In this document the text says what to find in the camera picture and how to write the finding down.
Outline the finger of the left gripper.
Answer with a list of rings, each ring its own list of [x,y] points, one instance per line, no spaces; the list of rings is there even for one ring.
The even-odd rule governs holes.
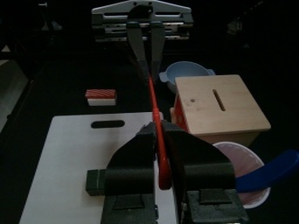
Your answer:
[[[160,21],[151,23],[151,75],[157,79],[164,50],[164,25]]]
[[[128,22],[125,24],[127,41],[135,53],[136,62],[141,71],[141,78],[148,78],[148,65],[145,57],[145,48],[143,41],[141,27],[137,22]]]

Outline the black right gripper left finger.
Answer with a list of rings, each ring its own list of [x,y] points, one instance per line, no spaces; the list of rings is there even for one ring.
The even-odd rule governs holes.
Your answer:
[[[116,150],[105,169],[100,224],[156,224],[155,124]]]

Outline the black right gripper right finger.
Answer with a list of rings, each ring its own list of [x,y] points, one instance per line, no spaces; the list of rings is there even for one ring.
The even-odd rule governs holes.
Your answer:
[[[248,224],[228,157],[173,123],[161,126],[179,224]]]

